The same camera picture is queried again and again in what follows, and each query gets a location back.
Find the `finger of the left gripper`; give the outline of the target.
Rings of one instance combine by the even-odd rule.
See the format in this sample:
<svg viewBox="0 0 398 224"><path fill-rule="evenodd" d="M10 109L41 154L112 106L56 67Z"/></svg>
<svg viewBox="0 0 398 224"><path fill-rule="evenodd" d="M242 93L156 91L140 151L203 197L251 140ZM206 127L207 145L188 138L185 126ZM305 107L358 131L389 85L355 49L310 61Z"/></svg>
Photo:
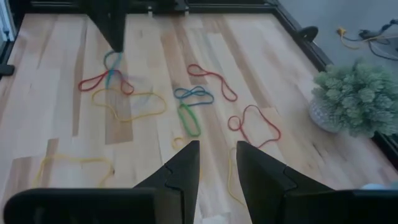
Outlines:
<svg viewBox="0 0 398 224"><path fill-rule="evenodd" d="M109 8L109 44L115 52L124 49L124 31L126 14L129 8L128 0L112 0Z"/></svg>
<svg viewBox="0 0 398 224"><path fill-rule="evenodd" d="M114 28L115 4L111 0L82 0L82 10L94 22L111 48L117 51Z"/></svg>

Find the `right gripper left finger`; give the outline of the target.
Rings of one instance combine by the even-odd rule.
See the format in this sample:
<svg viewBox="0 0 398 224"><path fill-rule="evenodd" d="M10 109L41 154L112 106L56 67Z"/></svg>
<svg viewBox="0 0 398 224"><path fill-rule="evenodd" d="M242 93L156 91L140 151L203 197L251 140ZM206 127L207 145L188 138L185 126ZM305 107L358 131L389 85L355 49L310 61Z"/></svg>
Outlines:
<svg viewBox="0 0 398 224"><path fill-rule="evenodd" d="M133 188L30 189L12 196L5 223L193 223L200 143L191 141Z"/></svg>

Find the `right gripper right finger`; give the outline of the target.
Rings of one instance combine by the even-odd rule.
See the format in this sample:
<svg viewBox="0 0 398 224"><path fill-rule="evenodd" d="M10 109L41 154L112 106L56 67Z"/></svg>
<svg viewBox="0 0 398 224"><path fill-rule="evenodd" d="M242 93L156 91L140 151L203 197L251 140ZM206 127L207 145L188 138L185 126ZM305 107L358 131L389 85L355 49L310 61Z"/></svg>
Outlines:
<svg viewBox="0 0 398 224"><path fill-rule="evenodd" d="M334 190L245 141L236 160L253 223L397 224L396 190Z"/></svg>

